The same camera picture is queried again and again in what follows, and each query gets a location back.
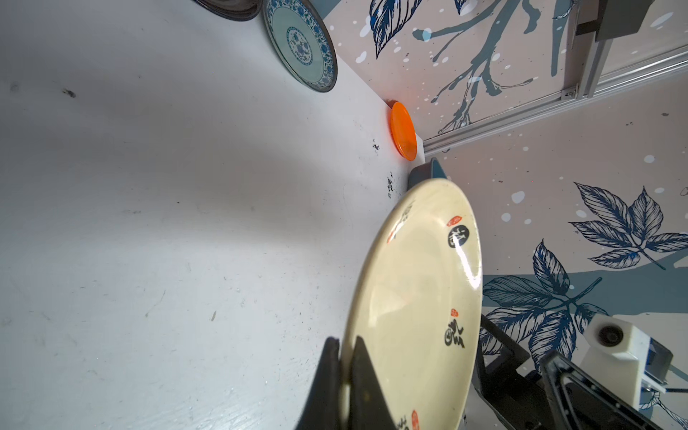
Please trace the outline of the orange plastic plate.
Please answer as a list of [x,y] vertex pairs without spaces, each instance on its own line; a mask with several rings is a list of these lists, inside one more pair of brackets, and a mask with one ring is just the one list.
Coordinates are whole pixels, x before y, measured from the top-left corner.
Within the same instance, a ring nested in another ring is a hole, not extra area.
[[390,130],[395,148],[407,161],[417,157],[417,136],[408,109],[398,101],[392,103]]

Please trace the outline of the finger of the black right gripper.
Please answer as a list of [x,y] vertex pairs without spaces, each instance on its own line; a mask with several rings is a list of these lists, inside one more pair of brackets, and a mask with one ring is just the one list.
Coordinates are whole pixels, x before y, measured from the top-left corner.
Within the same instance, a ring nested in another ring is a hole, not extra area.
[[539,403],[541,429],[659,427],[557,352],[545,356],[540,371],[545,391],[545,399]]
[[530,354],[485,315],[480,327],[501,350],[487,363],[482,347],[478,347],[472,380],[478,396],[507,429],[547,429],[548,396],[542,376],[535,370],[526,376],[518,372]]

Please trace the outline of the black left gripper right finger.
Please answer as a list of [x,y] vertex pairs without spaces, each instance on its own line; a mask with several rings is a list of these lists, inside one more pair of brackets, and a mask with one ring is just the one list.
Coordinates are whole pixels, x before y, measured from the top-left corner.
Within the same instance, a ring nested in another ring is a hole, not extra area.
[[358,336],[349,371],[349,429],[396,428],[365,341]]

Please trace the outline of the teal plastic bin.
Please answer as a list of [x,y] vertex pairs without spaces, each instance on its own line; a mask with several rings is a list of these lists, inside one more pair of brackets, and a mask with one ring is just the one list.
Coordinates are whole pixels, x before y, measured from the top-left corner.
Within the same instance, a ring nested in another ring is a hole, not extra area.
[[410,190],[426,180],[436,178],[447,179],[447,175],[444,173],[439,160],[437,158],[431,158],[430,161],[410,170],[408,174],[407,189]]

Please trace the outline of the black round plate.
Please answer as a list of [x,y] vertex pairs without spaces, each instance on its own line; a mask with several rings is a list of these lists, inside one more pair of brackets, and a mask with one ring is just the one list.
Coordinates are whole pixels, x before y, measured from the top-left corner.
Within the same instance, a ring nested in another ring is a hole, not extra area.
[[195,3],[224,19],[247,22],[258,16],[263,0],[195,0]]

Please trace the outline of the cream yellow plate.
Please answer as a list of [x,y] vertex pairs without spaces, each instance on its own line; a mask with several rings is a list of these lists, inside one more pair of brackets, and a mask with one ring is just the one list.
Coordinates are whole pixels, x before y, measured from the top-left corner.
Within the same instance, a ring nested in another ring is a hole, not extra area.
[[475,215],[441,178],[402,197],[363,265],[342,341],[340,406],[362,339],[395,426],[455,429],[478,349],[483,263]]

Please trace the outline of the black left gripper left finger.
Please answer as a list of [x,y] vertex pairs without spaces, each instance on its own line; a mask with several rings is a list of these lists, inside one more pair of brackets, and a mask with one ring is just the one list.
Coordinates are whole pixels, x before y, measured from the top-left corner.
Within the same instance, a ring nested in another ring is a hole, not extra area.
[[340,429],[340,381],[340,341],[329,337],[324,342],[297,430]]

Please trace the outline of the small green patterned plate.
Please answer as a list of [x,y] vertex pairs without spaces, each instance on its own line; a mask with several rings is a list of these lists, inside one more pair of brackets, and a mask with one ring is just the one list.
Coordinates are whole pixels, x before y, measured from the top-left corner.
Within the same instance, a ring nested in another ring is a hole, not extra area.
[[338,78],[331,36],[315,7],[307,0],[268,0],[263,20],[283,64],[304,86],[325,93]]

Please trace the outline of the aluminium frame crossbar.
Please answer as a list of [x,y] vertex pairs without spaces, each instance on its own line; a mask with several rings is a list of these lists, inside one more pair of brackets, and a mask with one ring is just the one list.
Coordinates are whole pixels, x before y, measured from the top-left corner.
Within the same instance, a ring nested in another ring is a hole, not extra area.
[[584,66],[578,86],[430,138],[424,144],[425,155],[429,157],[440,152],[446,153],[455,147],[687,71],[687,46],[684,45],[610,73],[602,73],[611,48],[610,41],[595,42],[592,45],[591,59]]

